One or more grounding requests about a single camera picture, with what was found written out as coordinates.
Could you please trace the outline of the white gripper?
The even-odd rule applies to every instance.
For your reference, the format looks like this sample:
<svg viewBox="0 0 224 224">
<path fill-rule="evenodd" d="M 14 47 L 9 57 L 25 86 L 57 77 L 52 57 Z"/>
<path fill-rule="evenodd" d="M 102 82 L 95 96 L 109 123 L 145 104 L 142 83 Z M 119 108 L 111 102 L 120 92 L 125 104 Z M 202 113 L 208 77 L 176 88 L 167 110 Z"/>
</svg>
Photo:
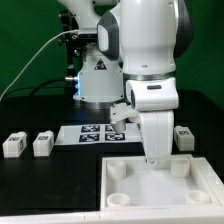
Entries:
<svg viewBox="0 0 224 224">
<path fill-rule="evenodd" d="M 168 159 L 173 144 L 173 111 L 142 112 L 139 125 L 146 162 L 156 166 L 158 161 Z"/>
</svg>

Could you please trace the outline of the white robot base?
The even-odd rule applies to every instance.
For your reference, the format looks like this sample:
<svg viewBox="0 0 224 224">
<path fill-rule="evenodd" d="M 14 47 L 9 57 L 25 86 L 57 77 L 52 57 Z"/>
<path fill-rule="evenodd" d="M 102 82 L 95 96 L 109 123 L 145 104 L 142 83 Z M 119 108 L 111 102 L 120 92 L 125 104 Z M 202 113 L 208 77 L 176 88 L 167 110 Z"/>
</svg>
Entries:
<svg viewBox="0 0 224 224">
<path fill-rule="evenodd" d="M 75 18 L 75 35 L 80 56 L 74 59 L 77 77 L 74 79 L 73 100 L 90 109 L 108 109 L 124 98 L 123 80 L 118 61 L 109 60 L 98 46 L 97 25 L 101 15 L 96 7 L 114 8 L 119 0 L 57 0 Z"/>
</svg>

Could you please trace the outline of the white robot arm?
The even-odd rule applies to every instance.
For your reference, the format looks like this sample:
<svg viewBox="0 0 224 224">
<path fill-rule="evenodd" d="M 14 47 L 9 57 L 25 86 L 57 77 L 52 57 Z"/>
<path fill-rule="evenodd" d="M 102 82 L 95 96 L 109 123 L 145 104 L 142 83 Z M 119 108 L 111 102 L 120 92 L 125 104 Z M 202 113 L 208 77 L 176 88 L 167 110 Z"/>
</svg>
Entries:
<svg viewBox="0 0 224 224">
<path fill-rule="evenodd" d="M 110 107 L 117 133 L 136 123 L 146 161 L 170 157 L 174 113 L 179 106 L 175 59 L 189 47 L 193 31 L 184 0 L 120 0 L 97 24 L 98 46 L 123 63 L 125 97 Z"/>
</svg>

